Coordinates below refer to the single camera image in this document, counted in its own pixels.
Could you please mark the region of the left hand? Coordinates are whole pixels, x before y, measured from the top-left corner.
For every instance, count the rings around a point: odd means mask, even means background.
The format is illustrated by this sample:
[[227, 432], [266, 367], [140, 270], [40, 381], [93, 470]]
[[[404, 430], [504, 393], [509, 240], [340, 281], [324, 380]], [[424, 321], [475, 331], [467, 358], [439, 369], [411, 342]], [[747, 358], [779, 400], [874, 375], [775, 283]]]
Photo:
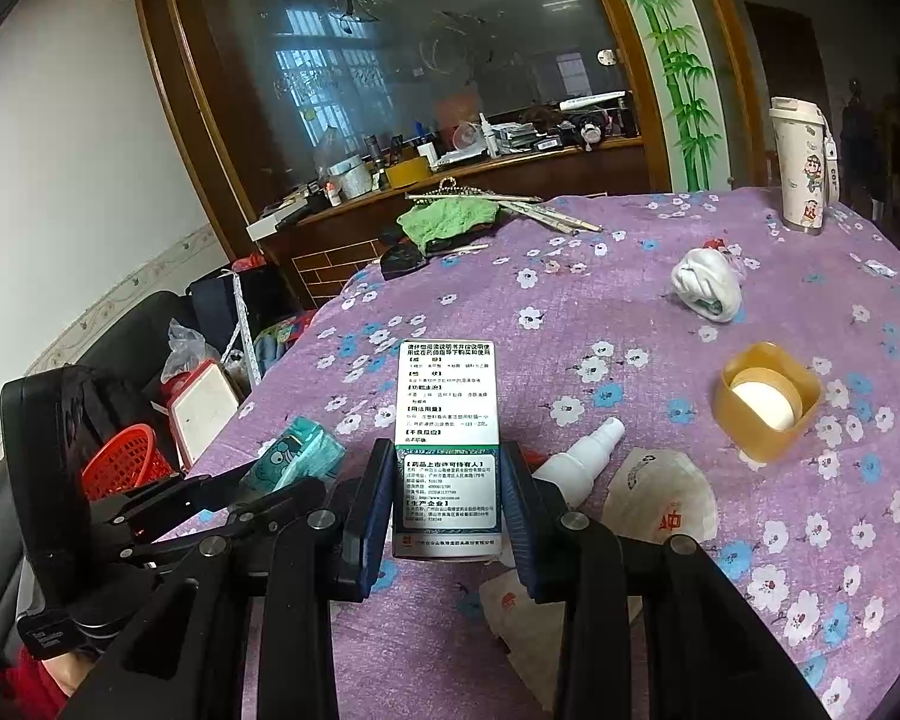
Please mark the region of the left hand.
[[94, 669], [95, 663], [97, 660], [93, 656], [80, 650], [73, 650], [53, 658], [46, 658], [41, 662], [41, 667], [53, 679], [56, 687], [66, 697], [71, 697]]

